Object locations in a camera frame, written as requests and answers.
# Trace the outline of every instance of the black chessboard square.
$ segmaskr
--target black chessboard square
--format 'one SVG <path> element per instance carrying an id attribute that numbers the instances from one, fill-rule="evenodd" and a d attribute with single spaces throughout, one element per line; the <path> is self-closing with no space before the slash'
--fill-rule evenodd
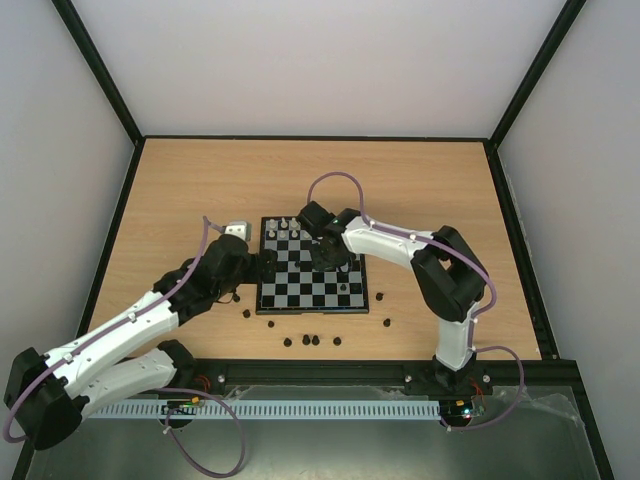
<path id="1" fill-rule="evenodd" d="M 256 313 L 369 312 L 364 257 L 356 255 L 335 271 L 318 272 L 311 261 L 314 243 L 293 217 L 262 219 L 260 250 L 275 251 L 277 263 L 273 283 L 258 281 Z"/>

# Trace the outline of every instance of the gray wall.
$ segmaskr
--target gray wall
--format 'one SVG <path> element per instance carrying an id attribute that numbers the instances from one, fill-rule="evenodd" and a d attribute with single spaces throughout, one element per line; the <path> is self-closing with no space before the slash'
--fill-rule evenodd
<path id="1" fill-rule="evenodd" d="M 132 146 L 51 2 L 0 6 L 4 392 L 17 353 L 74 335 Z M 0 478 L 19 450 L 0 440 Z"/>
<path id="2" fill-rule="evenodd" d="M 640 2 L 587 2 L 500 149 L 561 354 L 640 468 Z"/>
<path id="3" fill-rule="evenodd" d="M 75 0 L 146 134 L 488 136 L 564 0 Z"/>

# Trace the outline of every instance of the black metal frame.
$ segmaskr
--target black metal frame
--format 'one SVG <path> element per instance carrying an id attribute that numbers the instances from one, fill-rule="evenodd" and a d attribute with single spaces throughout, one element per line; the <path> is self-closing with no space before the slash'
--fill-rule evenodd
<path id="1" fill-rule="evenodd" d="M 547 35 L 527 74 L 523 78 L 516 94 L 509 103 L 504 115 L 493 133 L 487 138 L 449 138 L 449 137 L 326 137 L 326 136 L 264 136 L 264 135 L 164 135 L 144 137 L 129 112 L 118 88 L 111 78 L 100 54 L 80 16 L 70 0 L 52 0 L 62 20 L 73 36 L 87 64 L 111 103 L 123 127 L 127 131 L 135 150 L 131 159 L 116 211 L 107 234 L 104 249 L 89 297 L 78 328 L 78 336 L 87 332 L 98 294 L 106 273 L 107 265 L 117 237 L 118 229 L 129 193 L 133 186 L 137 166 L 142 155 L 146 138 L 190 138 L 190 139 L 242 139 L 242 140 L 308 140 L 308 141 L 403 141 L 403 142 L 483 142 L 489 169 L 493 177 L 496 194 L 505 220 L 505 227 L 515 257 L 520 281 L 525 293 L 527 306 L 533 323 L 542 360 L 524 361 L 525 377 L 528 385 L 569 386 L 573 390 L 582 420 L 585 423 L 589 442 L 603 479 L 613 478 L 611 466 L 598 433 L 598 428 L 586 396 L 582 378 L 574 361 L 560 360 L 553 332 L 547 317 L 540 289 L 537 284 L 531 258 L 509 191 L 509 186 L 498 155 L 498 147 L 522 110 L 529 95 L 535 88 L 545 68 L 569 31 L 586 0 L 567 0 L 551 31 Z M 405 387 L 405 376 L 423 372 L 430 368 L 431 362 L 328 362 L 328 361 L 240 361 L 240 360 L 201 360 L 200 365 L 211 378 L 225 375 L 225 386 L 255 384 L 295 384 L 295 385 L 378 385 Z M 495 385 L 515 385 L 519 381 L 517 365 L 513 361 L 477 362 L 478 368 L 486 371 Z M 444 398 L 446 395 L 433 395 Z M 14 480 L 26 478 L 33 447 L 26 442 L 16 469 Z"/>

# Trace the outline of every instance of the gray floor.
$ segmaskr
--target gray floor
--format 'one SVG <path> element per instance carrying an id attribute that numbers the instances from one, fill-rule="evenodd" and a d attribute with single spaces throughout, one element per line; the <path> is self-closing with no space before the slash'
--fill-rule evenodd
<path id="1" fill-rule="evenodd" d="M 553 409 L 523 405 L 487 430 L 446 433 L 436 422 L 245 421 L 248 461 L 237 479 L 596 479 L 584 428 Z M 230 421 L 179 433 L 206 467 L 226 471 L 239 440 Z M 88 420 L 38 452 L 30 480 L 201 479 L 155 420 Z"/>

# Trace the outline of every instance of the wooden table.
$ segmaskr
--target wooden table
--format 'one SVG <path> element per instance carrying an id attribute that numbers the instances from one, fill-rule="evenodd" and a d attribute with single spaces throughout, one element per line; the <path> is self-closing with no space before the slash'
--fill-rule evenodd
<path id="1" fill-rule="evenodd" d="M 505 345 L 523 359 L 540 358 L 481 143 L 147 140 L 90 328 L 129 307 L 196 253 L 203 214 L 218 224 L 251 222 L 250 251 L 256 251 L 261 217 L 297 214 L 310 183 L 331 170 L 360 180 L 374 219 L 415 230 L 457 228 L 499 294 L 497 306 L 479 319 L 475 344 Z M 344 178 L 325 180 L 314 199 L 334 213 L 358 207 L 357 191 Z M 211 232 L 210 241 L 216 235 Z M 165 338 L 180 340 L 199 358 L 430 359 L 437 322 L 413 272 L 368 257 L 367 274 L 369 314 L 244 318 L 243 310 L 255 310 L 256 286 L 242 285 L 239 303 L 216 304 Z M 384 293 L 382 301 L 376 292 Z M 304 346 L 304 334 L 318 335 L 320 345 Z M 293 340 L 289 348 L 283 345 L 287 337 Z M 491 352 L 482 358 L 510 357 Z"/>

